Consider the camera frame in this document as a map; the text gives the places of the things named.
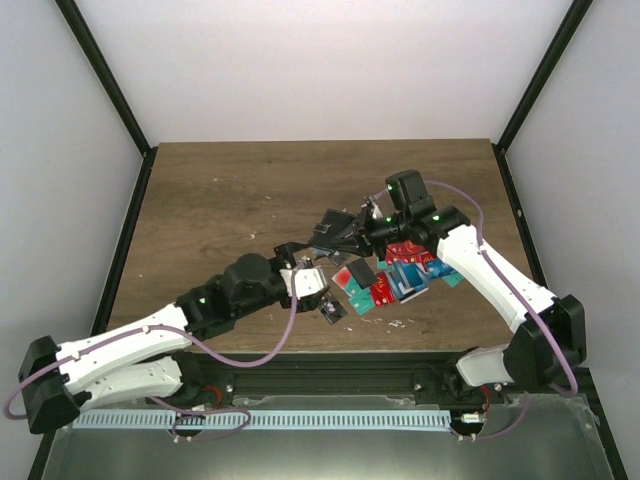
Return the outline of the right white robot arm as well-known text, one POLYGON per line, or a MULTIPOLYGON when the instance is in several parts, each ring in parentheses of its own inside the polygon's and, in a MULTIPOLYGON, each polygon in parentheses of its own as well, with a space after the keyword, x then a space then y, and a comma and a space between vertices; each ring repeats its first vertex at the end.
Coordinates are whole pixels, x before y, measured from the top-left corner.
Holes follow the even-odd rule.
POLYGON ((575 368, 586 358, 585 312, 572 295, 559 297, 509 263, 484 238, 482 221, 457 207, 437 207, 430 181, 416 170, 389 176, 385 195, 394 212, 377 213, 378 196, 358 214, 328 210, 315 226, 316 248, 382 258, 389 245, 411 241, 451 266, 498 312, 512 333, 505 346, 476 348, 462 355, 444 378, 447 396, 472 399, 480 386, 515 384, 528 392, 549 387, 575 395, 575 368))

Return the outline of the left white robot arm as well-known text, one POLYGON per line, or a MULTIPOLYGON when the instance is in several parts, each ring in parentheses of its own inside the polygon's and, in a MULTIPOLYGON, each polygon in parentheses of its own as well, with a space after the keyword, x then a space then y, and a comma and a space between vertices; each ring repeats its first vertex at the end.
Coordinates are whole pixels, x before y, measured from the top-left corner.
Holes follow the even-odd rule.
POLYGON ((19 385, 4 404, 6 418, 26 421, 32 434, 53 432, 81 413, 142 397, 174 396, 184 404, 204 392, 204 379, 190 359, 191 346, 231 331, 259 310, 280 304, 291 318, 319 307, 329 286, 322 269, 303 257, 299 244, 285 244, 267 259, 240 256, 201 286, 149 316, 89 338, 56 343, 42 336, 27 347, 19 385))

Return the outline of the black leather card holder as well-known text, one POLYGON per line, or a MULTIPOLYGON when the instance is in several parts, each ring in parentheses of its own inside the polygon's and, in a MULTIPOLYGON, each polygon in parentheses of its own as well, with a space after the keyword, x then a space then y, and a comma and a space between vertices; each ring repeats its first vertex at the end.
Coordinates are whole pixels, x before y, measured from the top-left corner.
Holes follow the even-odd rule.
POLYGON ((332 249, 333 240, 353 222, 354 218, 355 216, 348 212, 327 209, 314 227, 309 245, 324 250, 332 249))

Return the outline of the plain black card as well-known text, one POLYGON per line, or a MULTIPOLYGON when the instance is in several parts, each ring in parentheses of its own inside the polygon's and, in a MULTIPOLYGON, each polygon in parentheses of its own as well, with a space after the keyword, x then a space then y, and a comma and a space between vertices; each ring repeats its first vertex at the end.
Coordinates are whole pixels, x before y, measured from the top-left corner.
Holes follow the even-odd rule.
POLYGON ((377 275, 363 258, 347 265, 352 278, 361 289, 366 289, 377 283, 377 275))

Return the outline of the white card red circle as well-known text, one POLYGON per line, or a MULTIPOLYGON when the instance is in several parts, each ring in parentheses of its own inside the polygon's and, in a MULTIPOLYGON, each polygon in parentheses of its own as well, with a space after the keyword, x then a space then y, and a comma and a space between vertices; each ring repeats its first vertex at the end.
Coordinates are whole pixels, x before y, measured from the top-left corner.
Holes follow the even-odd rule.
POLYGON ((353 296, 359 288, 356 280, 347 267, 343 267, 338 270, 337 273, 333 275, 332 280, 348 296, 353 296))

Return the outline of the red card with gold text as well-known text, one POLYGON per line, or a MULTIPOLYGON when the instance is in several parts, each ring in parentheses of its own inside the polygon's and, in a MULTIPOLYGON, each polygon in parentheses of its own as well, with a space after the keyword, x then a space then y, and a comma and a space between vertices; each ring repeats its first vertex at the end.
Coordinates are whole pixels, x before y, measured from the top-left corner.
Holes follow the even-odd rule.
POLYGON ((385 272, 376 274, 376 282, 369 287, 369 290, 376 307, 390 305, 397 301, 385 272))

